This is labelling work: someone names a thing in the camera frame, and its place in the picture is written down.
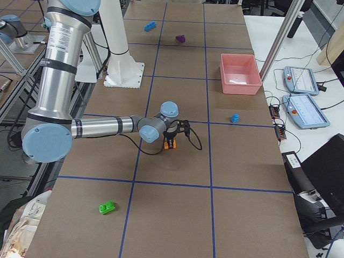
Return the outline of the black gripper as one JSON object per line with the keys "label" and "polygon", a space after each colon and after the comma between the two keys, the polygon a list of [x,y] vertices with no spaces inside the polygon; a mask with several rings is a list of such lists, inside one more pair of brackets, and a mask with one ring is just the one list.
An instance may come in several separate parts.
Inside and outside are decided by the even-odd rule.
{"label": "black gripper", "polygon": [[165,143],[164,143],[164,147],[165,148],[169,148],[169,141],[171,142],[171,147],[175,148],[176,147],[176,141],[174,140],[174,137],[177,136],[177,130],[168,132],[168,131],[164,131],[163,132],[163,136],[165,138]]}

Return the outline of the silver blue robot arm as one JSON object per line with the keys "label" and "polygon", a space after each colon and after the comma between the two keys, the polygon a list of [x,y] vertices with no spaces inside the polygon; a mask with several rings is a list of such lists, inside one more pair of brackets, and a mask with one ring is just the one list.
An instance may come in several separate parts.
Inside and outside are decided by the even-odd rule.
{"label": "silver blue robot arm", "polygon": [[44,35],[31,35],[16,15],[1,17],[1,40],[15,54],[34,54],[44,44]]}
{"label": "silver blue robot arm", "polygon": [[177,130],[178,107],[164,102],[152,118],[132,115],[74,119],[69,112],[83,37],[90,33],[99,13],[109,44],[110,59],[105,85],[137,88],[144,64],[130,55],[119,1],[49,1],[46,17],[51,28],[38,99],[30,109],[21,133],[25,154],[50,163],[65,157],[74,139],[98,138],[138,132],[147,143]]}

